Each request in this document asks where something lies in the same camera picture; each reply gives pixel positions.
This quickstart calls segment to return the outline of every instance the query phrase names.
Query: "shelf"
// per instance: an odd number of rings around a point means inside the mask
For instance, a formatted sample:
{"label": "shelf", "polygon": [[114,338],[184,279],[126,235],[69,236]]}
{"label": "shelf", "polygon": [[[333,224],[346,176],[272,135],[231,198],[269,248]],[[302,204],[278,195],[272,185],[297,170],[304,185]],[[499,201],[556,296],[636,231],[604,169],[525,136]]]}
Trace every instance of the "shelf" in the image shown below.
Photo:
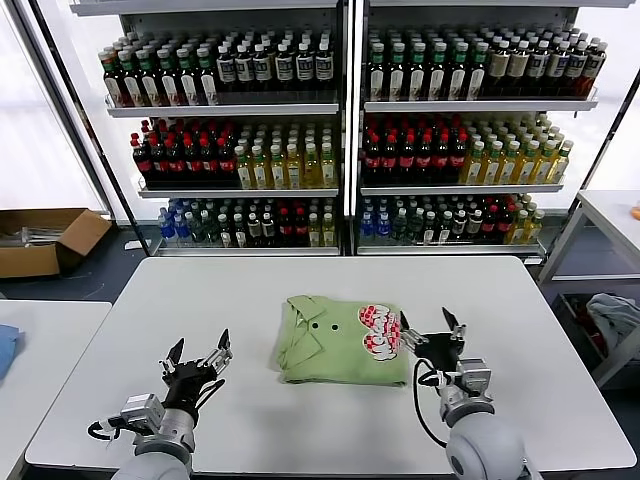
{"label": "shelf", "polygon": [[334,8],[337,0],[76,0],[69,6],[79,17],[221,10]]}
{"label": "shelf", "polygon": [[365,102],[364,110],[370,113],[391,112],[585,112],[595,108],[595,96],[587,100],[478,100],[433,102]]}
{"label": "shelf", "polygon": [[107,108],[113,118],[227,117],[241,115],[331,115],[337,103],[285,103],[276,105],[214,105],[194,107]]}
{"label": "shelf", "polygon": [[372,7],[605,7],[627,8],[635,0],[370,0]]}
{"label": "shelf", "polygon": [[149,190],[141,189],[141,198],[331,198],[338,196],[337,188],[309,188],[303,190]]}
{"label": "shelf", "polygon": [[158,249],[160,257],[337,257],[338,247],[300,248],[167,248]]}
{"label": "shelf", "polygon": [[510,194],[541,193],[562,190],[562,182],[552,185],[444,185],[444,186],[394,186],[394,187],[360,187],[364,196],[380,195],[471,195],[471,194]]}
{"label": "shelf", "polygon": [[542,254],[540,245],[359,246],[358,255],[514,255]]}

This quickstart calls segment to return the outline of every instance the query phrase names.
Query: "white table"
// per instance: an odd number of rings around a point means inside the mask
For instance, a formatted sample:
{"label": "white table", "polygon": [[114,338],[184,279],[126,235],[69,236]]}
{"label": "white table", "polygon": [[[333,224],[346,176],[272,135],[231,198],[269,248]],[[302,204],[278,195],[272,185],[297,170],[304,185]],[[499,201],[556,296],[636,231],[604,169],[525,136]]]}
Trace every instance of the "white table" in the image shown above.
{"label": "white table", "polygon": [[[442,474],[444,452],[422,431],[409,388],[284,385],[270,368],[283,301],[316,294],[388,301],[420,331],[443,331],[441,307],[468,327],[465,355],[493,369],[499,414],[523,434],[538,468],[632,466],[615,418],[522,263],[513,257],[151,258],[143,261],[52,407],[26,458],[43,466],[116,469],[87,426],[130,395],[166,392],[158,360],[180,337],[183,358],[206,354],[225,327],[234,359],[201,411],[196,473]],[[447,438],[439,400],[421,392]]]}
{"label": "white table", "polygon": [[0,324],[24,336],[0,380],[0,478],[15,477],[22,455],[111,304],[0,300]]}
{"label": "white table", "polygon": [[[631,216],[631,207],[640,202],[640,190],[582,190],[578,192],[580,205],[558,238],[543,269],[538,284],[573,286],[579,282],[602,284],[603,288],[614,285],[640,283],[640,275],[556,275],[566,254],[570,250],[582,227],[590,220],[632,264],[640,267],[640,221]],[[632,332],[609,356],[596,367],[593,378],[602,387],[629,360],[640,351],[640,329]]]}

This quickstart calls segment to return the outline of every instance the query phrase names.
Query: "dark bottle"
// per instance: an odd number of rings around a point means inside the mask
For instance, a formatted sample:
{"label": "dark bottle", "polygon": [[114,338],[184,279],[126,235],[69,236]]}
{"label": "dark bottle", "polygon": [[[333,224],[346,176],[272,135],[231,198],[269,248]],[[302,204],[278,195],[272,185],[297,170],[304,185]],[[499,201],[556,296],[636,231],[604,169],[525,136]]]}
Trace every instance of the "dark bottle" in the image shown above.
{"label": "dark bottle", "polygon": [[218,78],[220,85],[218,90],[223,92],[232,92],[237,80],[235,61],[229,49],[222,45],[218,47],[218,58],[216,64],[218,66]]}
{"label": "dark bottle", "polygon": [[427,100],[440,100],[442,92],[442,81],[444,80],[444,57],[447,51],[447,44],[438,42],[434,46],[433,59],[429,65],[428,83],[425,86]]}
{"label": "dark bottle", "polygon": [[264,45],[255,46],[256,54],[253,57],[253,70],[255,75],[255,86],[259,92],[266,92],[273,87],[273,64],[269,53],[265,51]]}
{"label": "dark bottle", "polygon": [[473,53],[473,61],[467,72],[467,81],[464,91],[468,101],[477,100],[480,96],[484,75],[486,72],[485,63],[487,61],[487,49],[489,44],[480,42],[476,45]]}
{"label": "dark bottle", "polygon": [[278,88],[280,90],[293,90],[293,57],[291,56],[291,53],[289,53],[286,45],[278,45],[276,76],[279,83]]}
{"label": "dark bottle", "polygon": [[235,61],[240,91],[251,92],[253,90],[255,74],[253,72],[253,58],[251,58],[251,55],[247,52],[247,47],[238,45],[238,56]]}
{"label": "dark bottle", "polygon": [[465,62],[467,61],[468,49],[468,43],[458,43],[453,60],[445,71],[445,91],[443,97],[446,96],[447,100],[462,99],[462,86],[464,85],[464,77],[467,73]]}
{"label": "dark bottle", "polygon": [[367,74],[369,80],[367,85],[369,87],[369,100],[371,102],[379,102],[383,96],[383,84],[384,84],[384,44],[374,43],[371,46],[371,61],[367,68]]}

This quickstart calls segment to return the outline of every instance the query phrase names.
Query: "bottle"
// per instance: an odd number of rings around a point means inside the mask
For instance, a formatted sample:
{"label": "bottle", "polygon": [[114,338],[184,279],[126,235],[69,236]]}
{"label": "bottle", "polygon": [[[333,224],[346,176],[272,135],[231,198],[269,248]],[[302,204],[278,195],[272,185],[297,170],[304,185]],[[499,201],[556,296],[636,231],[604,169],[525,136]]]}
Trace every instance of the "bottle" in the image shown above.
{"label": "bottle", "polygon": [[478,185],[480,169],[482,168],[482,157],[484,151],[484,142],[476,141],[473,143],[471,155],[466,160],[467,167],[462,173],[464,185]]}
{"label": "bottle", "polygon": [[485,63],[487,61],[488,48],[489,44],[485,42],[479,42],[476,45],[473,54],[473,63],[469,67],[469,72],[467,74],[468,79],[465,87],[465,91],[467,92],[467,101],[477,100],[480,96],[486,70]]}
{"label": "bottle", "polygon": [[302,162],[298,155],[297,145],[287,145],[287,173],[289,175],[289,188],[299,190],[301,188],[300,172],[302,171]]}
{"label": "bottle", "polygon": [[285,168],[284,158],[280,145],[271,145],[271,173],[273,175],[273,188],[276,190],[284,190],[289,188],[289,179],[287,169]]}
{"label": "bottle", "polygon": [[438,42],[434,46],[433,60],[428,70],[428,91],[427,100],[440,100],[442,91],[442,81],[444,79],[444,57],[447,51],[447,44]]}
{"label": "bottle", "polygon": [[424,51],[425,44],[417,42],[413,45],[411,63],[409,64],[409,101],[415,102],[422,99],[422,82],[424,80]]}
{"label": "bottle", "polygon": [[450,63],[447,73],[445,75],[446,82],[446,95],[447,100],[461,100],[462,99],[462,86],[464,84],[464,77],[466,74],[465,62],[467,60],[467,50],[469,44],[460,42],[456,45],[455,56]]}
{"label": "bottle", "polygon": [[232,92],[237,80],[235,61],[229,53],[228,47],[222,45],[218,47],[218,58],[216,59],[218,66],[218,78],[220,78],[219,90],[223,92]]}
{"label": "bottle", "polygon": [[332,188],[336,185],[336,166],[330,143],[322,144],[322,186]]}
{"label": "bottle", "polygon": [[524,230],[527,222],[527,211],[520,210],[518,217],[514,224],[511,226],[509,233],[504,238],[505,245],[518,245],[522,243],[524,238]]}
{"label": "bottle", "polygon": [[495,185],[508,185],[518,160],[520,142],[512,140],[507,146],[506,155],[500,157],[500,165],[496,173]]}

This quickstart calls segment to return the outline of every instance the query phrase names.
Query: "gray cloth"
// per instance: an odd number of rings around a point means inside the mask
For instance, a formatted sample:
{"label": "gray cloth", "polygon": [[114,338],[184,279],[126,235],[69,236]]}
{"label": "gray cloth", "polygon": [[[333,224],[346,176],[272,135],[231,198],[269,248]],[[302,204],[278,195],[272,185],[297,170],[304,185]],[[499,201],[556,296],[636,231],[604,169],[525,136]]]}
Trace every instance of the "gray cloth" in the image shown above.
{"label": "gray cloth", "polygon": [[[640,326],[640,308],[633,299],[599,293],[587,302],[587,311],[602,333],[609,353]],[[634,358],[640,360],[640,352]]]}

